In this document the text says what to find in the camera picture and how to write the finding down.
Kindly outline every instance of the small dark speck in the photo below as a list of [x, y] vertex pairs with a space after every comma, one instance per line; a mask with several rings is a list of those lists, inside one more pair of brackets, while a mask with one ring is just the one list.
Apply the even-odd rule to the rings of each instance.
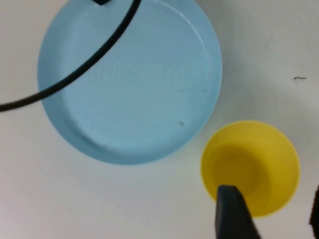
[[307, 79], [307, 77], [300, 77], [300, 76], [294, 77], [294, 80], [305, 80], [305, 79]]

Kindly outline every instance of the light blue plate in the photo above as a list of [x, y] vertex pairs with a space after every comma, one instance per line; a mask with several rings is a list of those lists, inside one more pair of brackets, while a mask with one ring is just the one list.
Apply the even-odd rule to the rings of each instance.
[[[131, 3], [69, 1], [44, 38], [40, 90], [98, 50]], [[221, 75], [216, 34], [193, 0], [142, 0], [109, 53], [43, 105], [56, 130], [81, 152], [110, 163], [145, 163], [173, 153], [201, 130]]]

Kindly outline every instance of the black cable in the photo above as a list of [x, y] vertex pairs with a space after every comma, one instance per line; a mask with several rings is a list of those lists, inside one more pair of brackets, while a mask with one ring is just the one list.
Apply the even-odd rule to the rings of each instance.
[[66, 86], [70, 85], [72, 82], [77, 80], [80, 76], [82, 76], [85, 72], [87, 72], [92, 66], [94, 66], [94, 64], [96, 64], [120, 39], [124, 31], [130, 25], [133, 17], [135, 16], [135, 13], [137, 12], [140, 6], [140, 3], [141, 3], [141, 0], [133, 0], [132, 5], [130, 6], [130, 9], [128, 10], [122, 22], [114, 31], [112, 36], [104, 43], [104, 45], [96, 53], [94, 53], [78, 69], [76, 69], [70, 75], [65, 77], [63, 80], [57, 82], [56, 84], [50, 86], [49, 88], [43, 91], [40, 91], [34, 95], [28, 96], [21, 100], [0, 105], [0, 112], [18, 109], [21, 107], [25, 107], [27, 105], [31, 105], [35, 102], [41, 101], [57, 93], [58, 91], [62, 90], [63, 88], [65, 88]]

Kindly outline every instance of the cup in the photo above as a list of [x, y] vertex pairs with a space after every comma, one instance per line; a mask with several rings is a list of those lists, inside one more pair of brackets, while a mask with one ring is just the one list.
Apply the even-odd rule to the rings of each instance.
[[220, 185], [236, 186], [253, 217], [272, 214], [293, 197], [300, 179], [297, 152], [276, 128], [239, 121], [220, 129], [202, 156], [202, 179], [214, 200]]

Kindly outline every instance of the white surface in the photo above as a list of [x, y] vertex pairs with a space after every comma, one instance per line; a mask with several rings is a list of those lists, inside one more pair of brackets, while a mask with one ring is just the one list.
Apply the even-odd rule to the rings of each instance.
[[[66, 0], [0, 1], [0, 102], [37, 90], [45, 30]], [[302, 177], [291, 203], [256, 220], [263, 238], [313, 238], [319, 184], [319, 1], [198, 0], [219, 37], [224, 78], [205, 129], [173, 156], [123, 167], [68, 145], [41, 104], [0, 115], [1, 239], [211, 239], [200, 155], [221, 126], [268, 122], [295, 144]], [[306, 80], [293, 80], [294, 77]]]

